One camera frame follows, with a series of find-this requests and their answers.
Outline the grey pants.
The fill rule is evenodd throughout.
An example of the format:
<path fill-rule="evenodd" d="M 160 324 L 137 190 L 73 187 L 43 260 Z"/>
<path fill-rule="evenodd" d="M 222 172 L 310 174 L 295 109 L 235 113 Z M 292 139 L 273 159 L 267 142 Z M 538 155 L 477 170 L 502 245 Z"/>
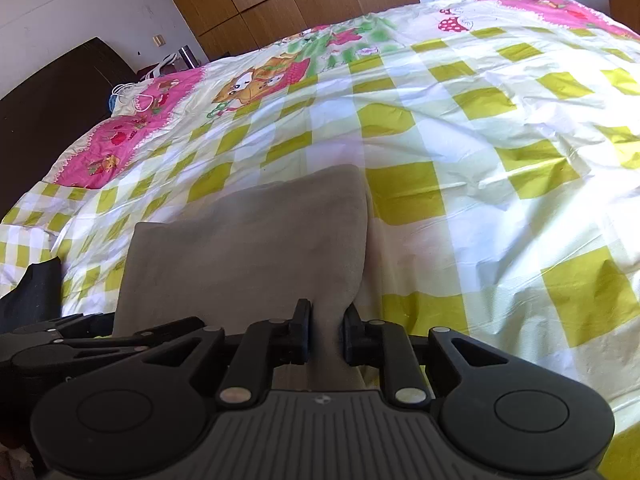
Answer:
<path fill-rule="evenodd" d="M 314 350 L 303 366 L 274 374 L 279 389 L 346 391 L 364 386 L 338 345 L 346 308 L 366 263 L 369 209 L 355 166 L 228 195 L 168 223 L 134 227 L 114 333 L 196 316 L 229 334 L 289 318 L 309 300 Z"/>

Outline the black folded cloth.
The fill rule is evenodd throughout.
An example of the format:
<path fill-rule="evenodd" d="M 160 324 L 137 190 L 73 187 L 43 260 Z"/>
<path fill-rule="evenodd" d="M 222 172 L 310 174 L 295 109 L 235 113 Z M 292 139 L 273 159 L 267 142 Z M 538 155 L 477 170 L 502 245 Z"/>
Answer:
<path fill-rule="evenodd" d="M 23 326 L 59 318 L 61 300 L 61 260 L 54 257 L 31 264 L 17 286 L 1 298 L 1 333 L 12 333 Z"/>

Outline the dark wooden headboard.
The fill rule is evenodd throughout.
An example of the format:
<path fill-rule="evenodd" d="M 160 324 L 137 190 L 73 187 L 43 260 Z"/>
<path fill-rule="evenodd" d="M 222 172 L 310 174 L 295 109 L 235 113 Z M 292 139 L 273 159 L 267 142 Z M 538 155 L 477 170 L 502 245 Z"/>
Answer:
<path fill-rule="evenodd" d="M 0 210 L 6 214 L 66 148 L 110 116 L 116 84 L 136 72 L 93 38 L 44 66 L 1 99 Z"/>

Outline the checkered cartoon bed sheet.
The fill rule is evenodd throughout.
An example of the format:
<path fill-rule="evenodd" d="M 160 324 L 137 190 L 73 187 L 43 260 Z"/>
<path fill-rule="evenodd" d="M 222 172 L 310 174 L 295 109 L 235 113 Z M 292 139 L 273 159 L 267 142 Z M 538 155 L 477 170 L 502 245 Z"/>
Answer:
<path fill-rule="evenodd" d="M 1 288 L 63 263 L 65 313 L 108 312 L 134 226 L 349 164 L 372 288 L 608 400 L 610 479 L 639 474 L 639 37 L 574 0 L 435 0 L 125 84 L 4 214 Z"/>

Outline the metal cup on nightstand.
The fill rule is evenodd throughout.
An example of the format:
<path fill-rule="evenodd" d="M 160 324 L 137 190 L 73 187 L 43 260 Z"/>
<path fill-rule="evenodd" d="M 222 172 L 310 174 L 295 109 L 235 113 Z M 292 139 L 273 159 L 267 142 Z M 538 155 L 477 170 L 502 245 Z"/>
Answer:
<path fill-rule="evenodd" d="M 180 58 L 182 58 L 183 63 L 186 64 L 186 67 L 189 70 L 193 70 L 194 68 L 198 68 L 201 66 L 200 61 L 196 58 L 195 54 L 192 52 L 189 46 L 183 46 L 178 51 Z"/>

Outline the wooden furniture at right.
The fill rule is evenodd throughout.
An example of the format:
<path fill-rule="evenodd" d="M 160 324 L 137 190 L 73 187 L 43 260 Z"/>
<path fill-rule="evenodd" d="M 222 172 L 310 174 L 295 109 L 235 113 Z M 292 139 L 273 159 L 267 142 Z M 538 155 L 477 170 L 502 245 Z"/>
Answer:
<path fill-rule="evenodd" d="M 637 34 L 640 32 L 640 0 L 608 0 L 610 15 Z"/>

